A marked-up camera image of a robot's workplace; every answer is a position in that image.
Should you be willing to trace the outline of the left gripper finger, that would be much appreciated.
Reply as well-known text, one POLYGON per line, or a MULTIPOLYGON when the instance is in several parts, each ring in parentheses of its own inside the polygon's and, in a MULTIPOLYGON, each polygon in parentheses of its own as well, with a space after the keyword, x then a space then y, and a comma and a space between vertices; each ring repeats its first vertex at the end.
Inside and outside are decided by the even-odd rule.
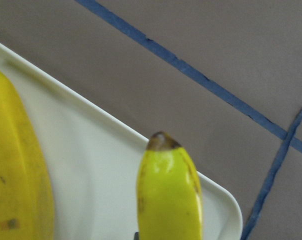
POLYGON ((139 232, 135 232, 134 233, 134 237, 133 237, 133 240, 139 240, 139 232))

